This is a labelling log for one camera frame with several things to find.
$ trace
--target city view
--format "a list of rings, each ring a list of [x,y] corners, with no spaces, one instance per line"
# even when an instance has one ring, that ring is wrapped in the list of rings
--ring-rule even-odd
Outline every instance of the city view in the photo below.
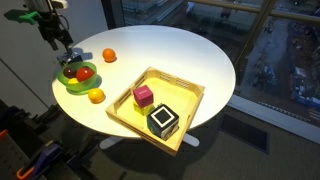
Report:
[[[263,1],[226,1],[261,7]],[[165,25],[201,35],[235,62],[255,13],[177,0],[122,0],[125,23]],[[274,8],[320,16],[318,1],[279,0]],[[320,127],[320,27],[268,17],[247,55],[239,95]]]

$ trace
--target red apple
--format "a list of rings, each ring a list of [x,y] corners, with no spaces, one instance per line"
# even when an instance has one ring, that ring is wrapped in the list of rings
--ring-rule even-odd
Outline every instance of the red apple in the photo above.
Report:
[[[94,75],[94,70],[88,66],[83,66],[78,69],[76,78],[79,82],[89,79],[92,75]]]

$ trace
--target orange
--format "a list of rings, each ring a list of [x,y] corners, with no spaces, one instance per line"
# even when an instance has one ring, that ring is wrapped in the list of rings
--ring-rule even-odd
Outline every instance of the orange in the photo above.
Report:
[[[101,103],[105,97],[104,92],[99,88],[92,88],[88,92],[88,98],[94,104]]]
[[[113,49],[106,48],[102,52],[102,56],[104,58],[104,61],[106,62],[113,62],[116,60],[116,53],[114,52]]]

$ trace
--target wooden tray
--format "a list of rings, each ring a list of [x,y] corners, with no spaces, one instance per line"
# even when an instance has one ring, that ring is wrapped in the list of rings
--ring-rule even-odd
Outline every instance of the wooden tray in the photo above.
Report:
[[[179,129],[166,141],[152,134],[147,118],[133,108],[133,89],[147,85],[153,92],[154,106],[166,104],[179,115]],[[204,86],[148,68],[107,109],[108,116],[142,138],[175,156],[203,96]]]

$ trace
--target pink cube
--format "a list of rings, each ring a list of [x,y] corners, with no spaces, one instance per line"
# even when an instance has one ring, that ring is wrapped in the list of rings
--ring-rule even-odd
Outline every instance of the pink cube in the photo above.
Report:
[[[134,89],[133,96],[140,108],[153,103],[153,93],[147,85]]]

